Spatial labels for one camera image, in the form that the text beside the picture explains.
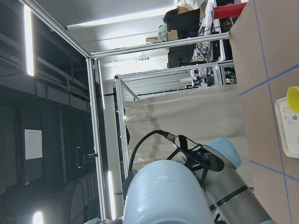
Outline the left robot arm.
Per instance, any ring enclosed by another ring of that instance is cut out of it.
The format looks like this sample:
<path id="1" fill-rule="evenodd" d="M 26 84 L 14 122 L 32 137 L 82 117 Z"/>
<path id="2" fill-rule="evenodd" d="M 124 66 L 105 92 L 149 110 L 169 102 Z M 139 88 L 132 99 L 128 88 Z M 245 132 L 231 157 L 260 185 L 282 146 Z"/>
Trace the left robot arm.
<path id="1" fill-rule="evenodd" d="M 199 144 L 165 133 L 175 150 L 131 171 L 123 184 L 123 217 L 113 224 L 272 224 L 237 172 L 241 159 L 226 138 Z"/>

